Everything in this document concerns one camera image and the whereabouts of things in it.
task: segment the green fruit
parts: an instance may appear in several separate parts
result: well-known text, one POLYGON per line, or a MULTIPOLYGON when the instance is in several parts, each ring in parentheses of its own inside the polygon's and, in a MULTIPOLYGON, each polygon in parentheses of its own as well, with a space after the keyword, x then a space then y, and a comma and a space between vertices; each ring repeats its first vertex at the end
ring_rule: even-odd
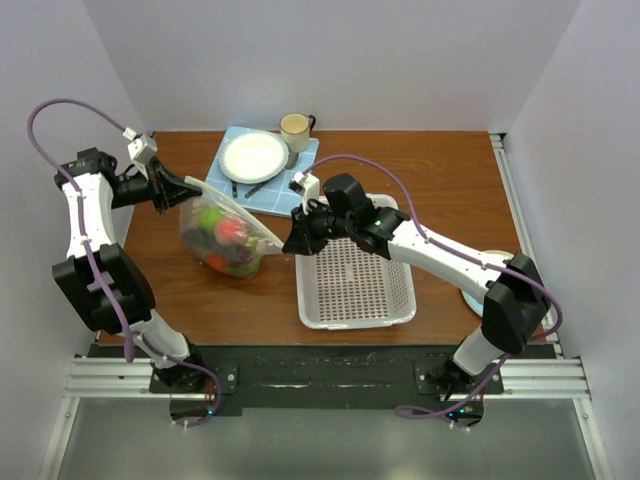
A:
POLYGON ((207 208, 198 217, 198 226, 205 232, 212 232, 218 222, 225 217, 224 212, 218 208, 207 208))

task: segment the clear plastic bag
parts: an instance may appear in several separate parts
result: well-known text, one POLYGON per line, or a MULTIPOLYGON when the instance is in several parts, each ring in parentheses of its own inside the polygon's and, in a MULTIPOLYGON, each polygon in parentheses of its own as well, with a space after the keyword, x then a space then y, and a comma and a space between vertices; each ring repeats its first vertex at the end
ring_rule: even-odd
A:
POLYGON ((202 196, 180 205, 182 243, 213 269, 253 277, 264 255, 282 253, 282 241, 225 194, 193 177, 185 181, 202 196))

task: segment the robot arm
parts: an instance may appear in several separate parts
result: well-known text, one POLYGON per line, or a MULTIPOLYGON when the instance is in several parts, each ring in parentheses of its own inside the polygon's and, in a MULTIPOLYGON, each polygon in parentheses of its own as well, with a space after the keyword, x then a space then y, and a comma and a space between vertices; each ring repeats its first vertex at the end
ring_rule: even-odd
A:
POLYGON ((81 204, 78 192, 67 179, 60 173, 55 176, 69 205, 71 239, 67 259, 53 267, 53 277, 90 330, 123 334, 121 320, 99 287, 87 258, 84 242, 88 239, 101 280, 113 291, 130 330, 137 332, 133 341, 151 357, 155 373, 169 386, 196 391, 202 387, 202 373, 175 364, 167 355, 196 365, 202 365, 202 359, 184 335, 171 329, 155 310, 149 283, 116 241, 111 210, 152 201, 161 213, 202 192, 162 166, 155 156, 157 147, 152 138, 142 135, 130 140, 129 154, 138 168, 131 176, 116 175, 116 159, 95 148, 79 152, 77 160, 62 166, 80 186, 81 204), (166 355, 150 350, 140 334, 166 355))
MULTIPOLYGON (((484 305, 482 325, 462 341, 444 369, 434 373, 437 381, 462 388, 504 353, 522 352, 550 308, 549 301, 530 285, 483 268, 485 264, 502 265, 501 257, 422 227, 431 239, 427 242, 407 214, 375 207, 351 175, 337 175, 324 184, 327 204, 318 201, 319 182, 311 175, 296 174, 290 187, 303 196, 303 205, 292 212, 285 253, 314 255, 329 239, 348 237, 363 251, 422 268, 484 305), (477 258, 481 265, 451 251, 477 258)), ((517 254, 504 265, 542 284, 535 264, 526 255, 517 254)))

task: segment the white plastic basket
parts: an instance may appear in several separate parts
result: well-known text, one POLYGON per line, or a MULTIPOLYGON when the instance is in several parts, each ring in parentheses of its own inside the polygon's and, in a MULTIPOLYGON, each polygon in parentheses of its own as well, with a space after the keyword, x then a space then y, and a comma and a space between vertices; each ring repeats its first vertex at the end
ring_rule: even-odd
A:
MULTIPOLYGON (((368 196, 376 206, 398 206, 388 195, 368 196)), ((365 253, 347 238, 318 255, 296 255, 296 284, 300 320, 310 328, 388 327, 416 314, 409 265, 365 253)))

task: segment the wooden tabletop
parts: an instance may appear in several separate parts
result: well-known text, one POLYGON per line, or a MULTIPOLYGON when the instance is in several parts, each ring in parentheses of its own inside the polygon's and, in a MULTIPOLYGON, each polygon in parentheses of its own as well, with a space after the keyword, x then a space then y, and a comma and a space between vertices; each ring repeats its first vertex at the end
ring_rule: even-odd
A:
MULTIPOLYGON (((177 175, 204 179, 221 132, 158 133, 160 161, 177 175)), ((479 250, 519 250, 498 167, 485 132, 314 132, 318 158, 351 153, 391 169, 411 192, 422 224, 479 250)), ((351 160, 314 170, 321 181, 349 172, 370 193, 407 202, 384 174, 351 160)), ((285 240, 290 220, 257 215, 285 240)), ((176 330, 201 344, 457 344, 479 319, 460 291, 413 268, 418 312, 389 328, 312 330, 299 319, 292 255, 266 256, 251 280, 200 265, 178 238, 179 208, 158 215, 150 203, 135 208, 126 251, 153 287, 157 309, 176 330)), ((101 342, 113 338, 102 335, 101 342)))

